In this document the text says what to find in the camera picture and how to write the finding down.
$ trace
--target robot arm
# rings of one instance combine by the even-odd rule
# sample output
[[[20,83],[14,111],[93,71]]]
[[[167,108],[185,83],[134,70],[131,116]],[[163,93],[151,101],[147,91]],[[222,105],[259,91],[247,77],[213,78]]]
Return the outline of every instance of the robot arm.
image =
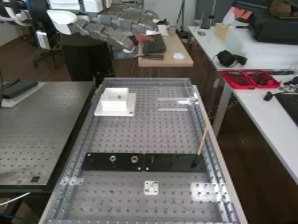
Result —
[[[34,1],[46,0],[28,0],[29,12]],[[48,0],[46,7],[40,10],[46,12],[60,33],[87,35],[129,51],[134,45],[126,32],[135,30],[145,34],[147,30],[157,29],[153,20],[158,19],[158,16],[154,12],[126,4],[111,4],[111,0]],[[8,15],[16,22],[16,14],[10,12]]]

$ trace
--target perforated table surface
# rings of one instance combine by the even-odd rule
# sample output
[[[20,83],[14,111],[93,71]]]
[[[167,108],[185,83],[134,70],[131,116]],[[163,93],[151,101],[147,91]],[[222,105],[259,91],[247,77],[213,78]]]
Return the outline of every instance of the perforated table surface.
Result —
[[[133,117],[95,117],[105,88],[135,93]],[[218,161],[211,130],[199,172],[86,171],[90,153],[195,155],[206,125],[198,92],[187,79],[105,79],[94,97],[42,224],[246,223],[229,174]],[[146,181],[158,194],[146,195]]]
[[[46,83],[0,109],[0,191],[48,185],[90,92],[90,82]]]

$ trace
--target red object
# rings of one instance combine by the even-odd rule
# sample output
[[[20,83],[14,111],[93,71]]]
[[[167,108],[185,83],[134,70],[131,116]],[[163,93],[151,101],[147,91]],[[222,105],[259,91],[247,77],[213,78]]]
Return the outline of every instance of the red object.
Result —
[[[240,71],[225,70],[221,75],[234,89],[254,89],[255,83]]]
[[[279,82],[267,72],[260,70],[225,70],[221,75],[234,89],[272,89],[279,87]]]
[[[272,76],[260,70],[246,70],[244,75],[255,83],[255,87],[259,89],[275,89],[279,88],[280,83],[272,78]]]

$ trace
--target transparent acrylic enclosure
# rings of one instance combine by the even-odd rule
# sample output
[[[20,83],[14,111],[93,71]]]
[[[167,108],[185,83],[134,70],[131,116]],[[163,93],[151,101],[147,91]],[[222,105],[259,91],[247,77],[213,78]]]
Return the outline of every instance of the transparent acrylic enclosure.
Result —
[[[137,94],[133,117],[94,117],[105,88]],[[199,172],[84,171],[86,153],[197,154],[206,127],[187,79],[105,79],[44,214],[56,223],[238,223],[207,134]],[[146,195],[146,181],[158,194]]]

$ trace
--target floor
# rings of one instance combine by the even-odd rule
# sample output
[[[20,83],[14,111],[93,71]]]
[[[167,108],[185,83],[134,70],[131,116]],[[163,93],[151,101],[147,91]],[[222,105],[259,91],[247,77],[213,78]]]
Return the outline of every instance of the floor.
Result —
[[[0,69],[4,78],[68,81],[61,56],[57,56],[58,69],[54,69],[50,59],[37,70],[33,68],[32,61],[41,52],[22,40],[1,47]],[[193,68],[158,69],[154,73],[151,69],[138,68],[131,60],[117,60],[115,75],[187,77],[198,86],[202,98],[207,102],[214,70],[199,47],[194,46],[190,54],[194,60]],[[298,223],[298,187],[239,104],[226,113],[218,142],[248,223]],[[22,209],[22,216],[34,218],[26,208]]]

